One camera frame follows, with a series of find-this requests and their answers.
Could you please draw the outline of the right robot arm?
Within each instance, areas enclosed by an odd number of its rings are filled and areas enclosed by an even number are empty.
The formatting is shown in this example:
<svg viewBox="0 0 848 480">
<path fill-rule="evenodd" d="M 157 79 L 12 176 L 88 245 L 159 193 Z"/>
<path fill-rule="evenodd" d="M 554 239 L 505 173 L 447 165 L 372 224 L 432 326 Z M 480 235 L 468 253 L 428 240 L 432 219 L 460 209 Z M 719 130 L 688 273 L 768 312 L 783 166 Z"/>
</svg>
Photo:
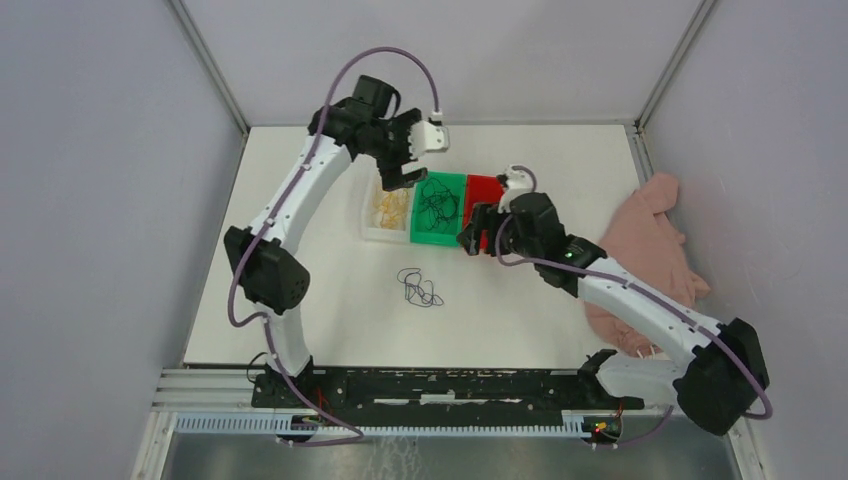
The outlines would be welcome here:
<svg viewBox="0 0 848 480">
<path fill-rule="evenodd" d="M 507 267 L 530 264 L 551 287 L 612 314 L 656 345 L 665 359 L 605 351 L 577 382 L 580 400 L 602 408 L 615 397 L 679 408 L 702 430 L 728 433 L 742 418 L 769 420 L 769 373 L 756 329 L 672 300 L 592 241 L 569 234 L 544 193 L 507 205 L 478 203 L 457 241 L 470 256 Z"/>
</svg>

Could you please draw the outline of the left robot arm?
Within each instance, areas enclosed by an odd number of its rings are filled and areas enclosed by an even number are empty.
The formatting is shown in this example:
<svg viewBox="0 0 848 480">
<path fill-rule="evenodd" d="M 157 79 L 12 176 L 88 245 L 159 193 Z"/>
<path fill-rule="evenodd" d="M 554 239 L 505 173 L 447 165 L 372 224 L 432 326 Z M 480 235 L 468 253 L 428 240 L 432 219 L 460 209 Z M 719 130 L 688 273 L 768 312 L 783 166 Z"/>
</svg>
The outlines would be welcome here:
<svg viewBox="0 0 848 480">
<path fill-rule="evenodd" d="M 266 336 L 270 365 L 280 377 L 276 392 L 291 406 L 307 404 L 315 391 L 305 369 L 313 361 L 303 332 L 300 304 L 311 274 L 297 252 L 323 199 L 360 156 L 375 160 L 382 187 L 394 191 L 424 180 L 428 171 L 405 172 L 429 147 L 447 146 L 440 112 L 400 112 L 392 85 L 362 75 L 353 93 L 327 99 L 307 126 L 302 150 L 269 203 L 246 226 L 230 227 L 223 245 L 232 271 L 226 297 L 230 325 L 257 322 Z"/>
</svg>

